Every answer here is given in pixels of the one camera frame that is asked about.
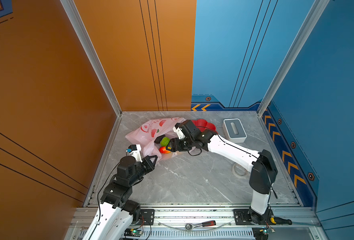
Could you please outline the pink plastic bag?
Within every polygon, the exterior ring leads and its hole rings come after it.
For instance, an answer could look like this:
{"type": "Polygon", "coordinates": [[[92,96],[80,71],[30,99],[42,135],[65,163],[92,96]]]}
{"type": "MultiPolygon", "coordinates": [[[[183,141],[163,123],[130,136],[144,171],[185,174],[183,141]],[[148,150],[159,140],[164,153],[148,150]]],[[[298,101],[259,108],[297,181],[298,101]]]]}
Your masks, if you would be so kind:
{"type": "Polygon", "coordinates": [[[179,153],[162,154],[159,151],[161,147],[156,144],[156,138],[165,135],[169,139],[177,137],[177,134],[173,131],[173,127],[177,123],[182,123],[186,119],[184,118],[164,118],[153,119],[142,124],[138,129],[132,131],[126,135],[126,139],[133,145],[141,146],[141,154],[145,156],[158,156],[158,161],[168,160],[179,155],[179,153]]]}

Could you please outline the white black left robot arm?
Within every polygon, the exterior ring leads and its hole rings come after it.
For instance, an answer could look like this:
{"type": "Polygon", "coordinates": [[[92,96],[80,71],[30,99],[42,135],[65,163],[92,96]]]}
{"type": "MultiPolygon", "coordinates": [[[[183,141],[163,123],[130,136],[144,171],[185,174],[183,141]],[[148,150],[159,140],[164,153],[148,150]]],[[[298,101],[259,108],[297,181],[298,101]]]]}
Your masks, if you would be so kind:
{"type": "Polygon", "coordinates": [[[84,235],[84,240],[119,240],[129,226],[140,219],[141,205],[130,200],[133,186],[155,169],[158,156],[146,156],[137,161],[123,157],[116,166],[117,173],[104,188],[97,213],[84,235]]]}

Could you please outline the dark avocado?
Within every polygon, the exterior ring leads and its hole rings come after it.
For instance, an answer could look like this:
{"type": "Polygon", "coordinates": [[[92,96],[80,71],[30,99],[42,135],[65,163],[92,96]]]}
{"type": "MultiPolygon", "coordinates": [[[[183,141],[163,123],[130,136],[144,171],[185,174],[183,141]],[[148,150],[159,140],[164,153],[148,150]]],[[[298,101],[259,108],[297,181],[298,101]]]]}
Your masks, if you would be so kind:
{"type": "Polygon", "coordinates": [[[163,139],[164,137],[165,137],[165,135],[158,136],[158,137],[155,139],[154,143],[155,143],[155,144],[160,144],[160,142],[162,141],[162,139],[163,139]]]}

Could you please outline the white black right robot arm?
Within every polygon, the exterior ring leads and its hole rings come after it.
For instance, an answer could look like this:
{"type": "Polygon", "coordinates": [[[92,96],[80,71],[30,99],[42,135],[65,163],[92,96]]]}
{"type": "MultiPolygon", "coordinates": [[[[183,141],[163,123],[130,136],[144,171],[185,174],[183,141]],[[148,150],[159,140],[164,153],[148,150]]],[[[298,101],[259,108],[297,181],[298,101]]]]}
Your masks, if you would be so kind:
{"type": "Polygon", "coordinates": [[[275,193],[273,185],[278,169],[269,151],[258,152],[246,149],[209,129],[203,132],[197,130],[191,134],[181,133],[177,138],[171,139],[166,146],[166,150],[170,152],[190,152],[193,149],[221,155],[250,173],[249,185],[253,190],[253,195],[247,216],[250,217],[252,224],[278,225],[281,223],[270,207],[271,194],[275,193]]]}

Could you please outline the red yellow mango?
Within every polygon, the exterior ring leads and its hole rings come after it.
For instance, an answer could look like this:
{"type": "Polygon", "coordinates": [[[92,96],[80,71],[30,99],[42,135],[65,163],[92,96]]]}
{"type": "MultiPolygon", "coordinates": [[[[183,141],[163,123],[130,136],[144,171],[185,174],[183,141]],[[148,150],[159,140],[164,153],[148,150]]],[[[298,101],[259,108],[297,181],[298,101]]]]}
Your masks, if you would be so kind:
{"type": "Polygon", "coordinates": [[[169,154],[169,153],[171,153],[171,151],[168,150],[167,147],[160,147],[159,151],[160,151],[161,154],[169,154]]]}

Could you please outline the green bumpy fruit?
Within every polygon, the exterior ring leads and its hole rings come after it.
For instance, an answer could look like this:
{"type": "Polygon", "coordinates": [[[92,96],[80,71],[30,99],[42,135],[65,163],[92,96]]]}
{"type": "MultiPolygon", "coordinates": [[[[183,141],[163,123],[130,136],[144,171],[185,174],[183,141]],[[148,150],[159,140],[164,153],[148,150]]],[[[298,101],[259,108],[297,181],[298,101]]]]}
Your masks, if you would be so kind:
{"type": "Polygon", "coordinates": [[[166,147],[170,143],[170,139],[168,137],[163,137],[160,141],[160,145],[162,147],[166,147]]]}

